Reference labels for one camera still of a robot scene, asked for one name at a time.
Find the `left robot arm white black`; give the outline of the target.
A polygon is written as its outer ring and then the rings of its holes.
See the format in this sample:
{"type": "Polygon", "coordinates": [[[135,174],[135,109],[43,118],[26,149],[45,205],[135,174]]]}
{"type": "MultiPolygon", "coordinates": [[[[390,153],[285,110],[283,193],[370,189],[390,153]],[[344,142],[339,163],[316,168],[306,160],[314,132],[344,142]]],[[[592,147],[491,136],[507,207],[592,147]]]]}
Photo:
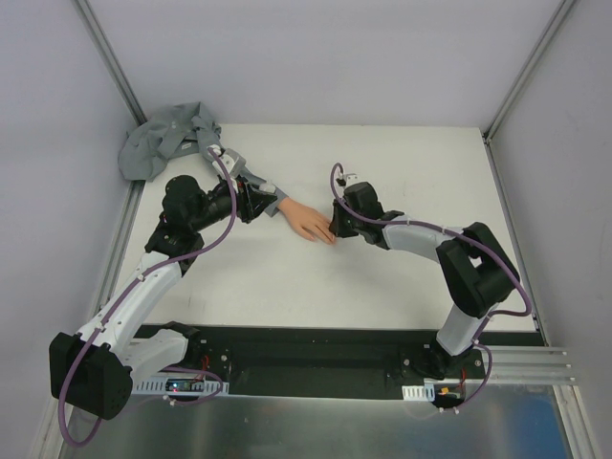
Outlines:
{"type": "Polygon", "coordinates": [[[189,270],[204,230],[226,218],[249,223],[276,200],[270,182],[239,175],[209,192],[188,175],[165,186],[163,210],[121,293],[74,335],[59,333],[49,348],[52,395],[103,420],[115,418],[132,390],[164,368],[195,370],[202,360],[198,332],[166,324],[139,344],[132,339],[157,303],[189,270]]]}

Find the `mannequin hand with pink nails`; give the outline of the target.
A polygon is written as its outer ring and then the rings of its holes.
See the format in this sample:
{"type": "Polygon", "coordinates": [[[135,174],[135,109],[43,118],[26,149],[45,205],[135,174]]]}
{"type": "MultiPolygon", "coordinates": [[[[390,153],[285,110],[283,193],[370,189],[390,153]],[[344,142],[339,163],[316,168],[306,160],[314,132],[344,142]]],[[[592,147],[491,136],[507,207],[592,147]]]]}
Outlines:
{"type": "Polygon", "coordinates": [[[284,198],[277,208],[294,232],[302,238],[327,245],[336,243],[336,236],[330,231],[331,220],[314,208],[289,197],[284,198]]]}

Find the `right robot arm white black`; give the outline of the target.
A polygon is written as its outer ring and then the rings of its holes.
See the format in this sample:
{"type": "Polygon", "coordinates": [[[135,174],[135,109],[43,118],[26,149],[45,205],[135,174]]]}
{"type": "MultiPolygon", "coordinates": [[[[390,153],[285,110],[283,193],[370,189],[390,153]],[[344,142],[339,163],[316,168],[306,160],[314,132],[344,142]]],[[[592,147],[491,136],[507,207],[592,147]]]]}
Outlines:
{"type": "Polygon", "coordinates": [[[441,380],[460,371],[491,314],[520,285],[519,274],[484,223],[449,229],[420,222],[403,211],[386,209],[375,188],[354,174],[334,181],[331,232],[338,238],[361,238],[413,263],[409,286],[424,269],[431,299],[448,303],[448,315],[432,341],[412,361],[417,374],[441,380]]]}

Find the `clear nail polish bottle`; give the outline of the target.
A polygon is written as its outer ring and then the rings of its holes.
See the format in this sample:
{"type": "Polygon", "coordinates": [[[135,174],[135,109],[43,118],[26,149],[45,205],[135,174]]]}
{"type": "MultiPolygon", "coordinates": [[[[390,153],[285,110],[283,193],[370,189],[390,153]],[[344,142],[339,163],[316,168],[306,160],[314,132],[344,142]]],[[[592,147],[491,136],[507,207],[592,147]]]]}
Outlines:
{"type": "Polygon", "coordinates": [[[274,185],[273,183],[271,183],[271,182],[264,182],[264,183],[261,183],[261,184],[258,186],[258,189],[259,189],[260,191],[262,191],[262,192],[266,192],[266,193],[271,193],[271,194],[276,193],[276,187],[275,187],[275,185],[274,185]]]}

